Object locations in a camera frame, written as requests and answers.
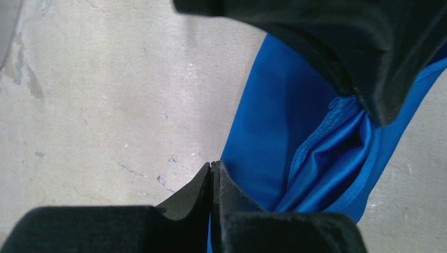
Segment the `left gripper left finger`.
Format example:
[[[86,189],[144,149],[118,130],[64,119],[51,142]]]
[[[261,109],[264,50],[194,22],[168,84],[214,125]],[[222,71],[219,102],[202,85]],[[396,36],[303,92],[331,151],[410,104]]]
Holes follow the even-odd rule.
[[[157,206],[47,206],[26,213],[1,252],[206,252],[210,164]]]

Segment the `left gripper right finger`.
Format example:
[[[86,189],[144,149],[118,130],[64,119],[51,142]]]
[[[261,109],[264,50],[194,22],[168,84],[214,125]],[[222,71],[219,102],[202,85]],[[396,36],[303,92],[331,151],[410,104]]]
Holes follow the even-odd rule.
[[[354,221],[340,213],[269,212],[211,164],[213,252],[366,252]]]

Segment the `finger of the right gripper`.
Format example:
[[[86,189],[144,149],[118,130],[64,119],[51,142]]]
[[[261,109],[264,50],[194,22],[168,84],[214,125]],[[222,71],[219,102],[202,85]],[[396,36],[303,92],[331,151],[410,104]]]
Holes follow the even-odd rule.
[[[446,1],[174,1],[177,12],[226,17],[277,37],[380,126],[446,43]]]

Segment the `blue cloth napkin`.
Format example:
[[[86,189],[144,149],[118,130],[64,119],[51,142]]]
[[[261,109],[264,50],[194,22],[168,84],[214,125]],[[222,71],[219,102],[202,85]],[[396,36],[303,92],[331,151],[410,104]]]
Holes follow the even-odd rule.
[[[267,35],[221,155],[234,182],[273,212],[329,211],[358,222],[404,130],[446,69],[443,46],[396,120],[375,124],[297,52]]]

